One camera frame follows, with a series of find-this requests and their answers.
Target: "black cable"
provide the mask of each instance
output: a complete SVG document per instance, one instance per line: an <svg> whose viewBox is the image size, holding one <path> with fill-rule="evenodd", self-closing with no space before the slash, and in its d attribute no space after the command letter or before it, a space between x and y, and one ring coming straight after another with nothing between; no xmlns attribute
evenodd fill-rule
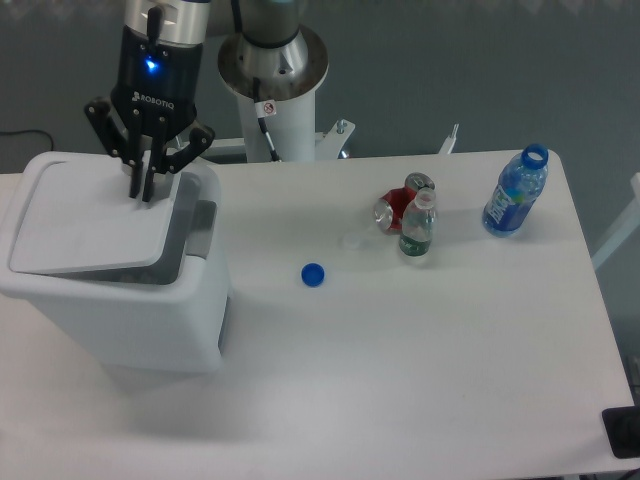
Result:
<svg viewBox="0 0 640 480"><path fill-rule="evenodd" d="M231 0L231 12L233 13L233 26L236 33L242 31L242 14L240 13L239 0Z"/></svg>
<svg viewBox="0 0 640 480"><path fill-rule="evenodd" d="M627 480L633 477L638 472L640 472L640 468L636 468L635 470L630 470L627 473L625 473L623 476L621 476L618 480Z"/></svg>
<svg viewBox="0 0 640 480"><path fill-rule="evenodd" d="M0 137L13 137L15 135L26 135L30 133L44 135L45 137L47 137L49 139L49 143L51 144L49 150L52 152L55 150L56 144L53 141L53 136L49 132L37 128L30 128L27 130L0 130Z"/></svg>
<svg viewBox="0 0 640 480"><path fill-rule="evenodd" d="M258 77L253 77L253 103L260 102L260 79ZM269 135L269 130L267 130L267 122L263 117L258 117L258 125L260 126L260 131L264 135L265 140L267 141L267 148L269 149L269 154L271 155L272 162L280 162L282 159L278 152L276 152L276 147L271 140L271 135Z"/></svg>

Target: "red can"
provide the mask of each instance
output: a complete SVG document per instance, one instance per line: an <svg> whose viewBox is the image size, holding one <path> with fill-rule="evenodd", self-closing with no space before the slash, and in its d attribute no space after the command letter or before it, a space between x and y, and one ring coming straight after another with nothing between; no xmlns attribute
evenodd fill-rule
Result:
<svg viewBox="0 0 640 480"><path fill-rule="evenodd" d="M436 188L433 180L420 172L410 173L404 181L404 187L389 190L380 197L373 206L373 217L383 232L400 232L402 230L402 215L407 205L421 188Z"/></svg>

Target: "bottle label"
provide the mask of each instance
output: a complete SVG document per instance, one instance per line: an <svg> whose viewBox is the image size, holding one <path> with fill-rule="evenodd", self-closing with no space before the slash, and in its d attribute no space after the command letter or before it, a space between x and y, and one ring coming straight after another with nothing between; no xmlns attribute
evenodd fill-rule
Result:
<svg viewBox="0 0 640 480"><path fill-rule="evenodd" d="M524 220L521 214L524 213L526 216L526 212L531 208L531 205L527 205L528 208L523 209L523 203L523 192L511 188L505 190L502 185L498 185L485 208L485 217L498 230L515 230Z"/></svg>

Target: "blue led light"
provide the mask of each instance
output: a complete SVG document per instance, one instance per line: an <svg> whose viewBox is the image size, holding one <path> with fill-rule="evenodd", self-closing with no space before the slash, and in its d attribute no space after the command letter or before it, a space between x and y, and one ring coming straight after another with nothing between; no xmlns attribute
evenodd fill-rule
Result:
<svg viewBox="0 0 640 480"><path fill-rule="evenodd" d="M147 64L147 70L149 70L149 73L153 73L158 69L158 64L150 58L147 58L145 63Z"/></svg>

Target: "gray floor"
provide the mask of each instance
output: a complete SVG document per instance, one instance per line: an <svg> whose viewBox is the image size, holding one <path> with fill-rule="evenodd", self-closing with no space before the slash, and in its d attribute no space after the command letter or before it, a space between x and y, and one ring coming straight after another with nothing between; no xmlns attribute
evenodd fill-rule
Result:
<svg viewBox="0 0 640 480"><path fill-rule="evenodd" d="M0 130L44 128L60 150L100 152L82 108L114 85L122 8L105 0L96 17L91 3L0 6ZM457 151L543 142L563 158L590 247L631 200L629 179L640 171L640 1L303 4L331 59L318 129L341 116L355 122L354 155L433 153L454 122ZM219 138L237 137L215 66L220 43L205 46L197 103ZM0 172L21 171L46 145L0 138ZM623 354L640 352L639 265L634 235L599 275Z"/></svg>

